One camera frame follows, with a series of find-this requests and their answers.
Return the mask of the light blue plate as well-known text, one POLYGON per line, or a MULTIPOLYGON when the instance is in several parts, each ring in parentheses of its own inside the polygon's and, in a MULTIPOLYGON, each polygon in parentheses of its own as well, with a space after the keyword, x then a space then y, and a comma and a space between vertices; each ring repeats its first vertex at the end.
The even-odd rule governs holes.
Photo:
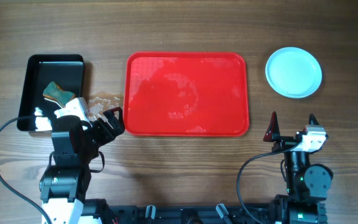
POLYGON ((298 47, 284 47, 268 58, 265 77, 278 94, 287 98, 306 98, 320 87, 323 71, 309 52, 298 47))

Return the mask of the green yellow sponge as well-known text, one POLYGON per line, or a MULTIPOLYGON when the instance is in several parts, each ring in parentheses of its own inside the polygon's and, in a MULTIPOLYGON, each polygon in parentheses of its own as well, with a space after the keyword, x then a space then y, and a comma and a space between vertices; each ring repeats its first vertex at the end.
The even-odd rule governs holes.
POLYGON ((76 95, 74 93, 63 90, 55 82, 50 82, 44 89, 42 95, 45 100, 52 101, 61 108, 64 108, 69 101, 76 98, 76 95))

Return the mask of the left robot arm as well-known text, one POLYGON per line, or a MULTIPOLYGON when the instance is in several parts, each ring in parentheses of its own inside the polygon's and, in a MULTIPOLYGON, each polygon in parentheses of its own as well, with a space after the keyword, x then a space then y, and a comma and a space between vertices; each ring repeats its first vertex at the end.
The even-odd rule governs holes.
POLYGON ((52 124, 54 150, 40 180, 42 223, 117 223, 105 199, 87 199, 90 162, 103 157, 99 148, 125 131, 122 108, 103 113, 104 118, 83 121, 66 115, 52 124))

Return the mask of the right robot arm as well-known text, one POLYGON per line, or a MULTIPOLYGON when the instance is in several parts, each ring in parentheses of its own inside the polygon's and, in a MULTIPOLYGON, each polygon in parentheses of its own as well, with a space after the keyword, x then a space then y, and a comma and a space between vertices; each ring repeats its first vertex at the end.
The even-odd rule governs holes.
POLYGON ((295 136, 280 134, 276 112, 272 113, 264 141, 272 142, 272 152, 284 155, 280 166, 287 185, 286 195, 276 195, 269 205, 270 223, 327 224, 325 204, 333 172, 322 164, 311 164, 310 155, 322 150, 328 134, 313 114, 295 136))

